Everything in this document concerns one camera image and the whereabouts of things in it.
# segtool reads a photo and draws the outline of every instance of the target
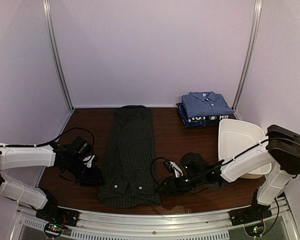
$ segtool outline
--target lavender wall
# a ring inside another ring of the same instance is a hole
[[[263,1],[262,20],[238,111],[264,130],[300,134],[300,0]],[[286,194],[300,230],[300,176]]]
[[[0,0],[0,142],[34,144],[61,130],[68,110],[55,70],[42,0]],[[11,175],[34,185],[41,168]],[[17,204],[0,197],[0,240]]]
[[[171,107],[189,91],[231,105],[254,0],[51,1],[75,107]]]

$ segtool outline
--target white plastic basket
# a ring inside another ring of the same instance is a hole
[[[218,160],[232,158],[256,144],[265,132],[258,125],[235,119],[223,119],[219,123]],[[244,179],[258,179],[270,173],[271,163],[242,176]]]

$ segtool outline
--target wooden table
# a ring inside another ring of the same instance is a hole
[[[114,108],[76,109],[69,120],[66,130],[73,127],[87,128],[96,138],[94,152],[99,156],[97,165],[102,167],[105,158],[109,133],[112,126]],[[188,153],[199,153],[209,163],[218,161],[218,126],[197,128],[184,127],[177,108],[152,108],[153,131],[156,156],[163,156],[176,163]],[[60,140],[70,143],[78,134],[89,140],[89,134],[73,131]],[[161,162],[157,164],[159,182],[167,174]],[[128,209],[103,206],[98,201],[98,187],[82,187],[61,179],[58,168],[46,168],[40,187],[48,189],[58,200],[61,207],[79,210],[116,214],[184,214],[229,209],[250,205],[254,191],[265,181],[259,179],[238,179],[227,187],[205,190],[197,194],[181,196],[162,196],[162,206],[137,206]]]

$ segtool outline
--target black cloth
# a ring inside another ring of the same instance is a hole
[[[113,208],[137,205],[157,206],[160,196],[154,193],[150,163],[155,158],[151,109],[125,106],[114,112],[103,177],[98,199]]]

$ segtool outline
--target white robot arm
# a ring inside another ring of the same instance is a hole
[[[170,161],[164,160],[165,167],[171,172],[166,163]],[[219,189],[269,163],[272,163],[272,170],[265,183],[255,191],[251,206],[229,213],[233,226],[260,221],[271,216],[271,203],[289,181],[300,174],[300,135],[277,125],[270,126],[267,136],[255,145],[214,165],[209,165],[198,153],[185,154],[180,164],[187,174],[167,177],[157,184],[157,191],[178,195],[201,186]]]
[[[81,137],[71,144],[61,145],[53,141],[40,147],[0,143],[0,196],[29,204],[45,220],[54,222],[60,218],[61,212],[58,210],[58,201],[51,193],[24,184],[7,175],[4,170],[32,166],[59,167],[71,172],[75,181],[82,186],[100,186],[104,180],[100,169],[94,164],[96,156],[88,156],[90,152],[92,146]]]

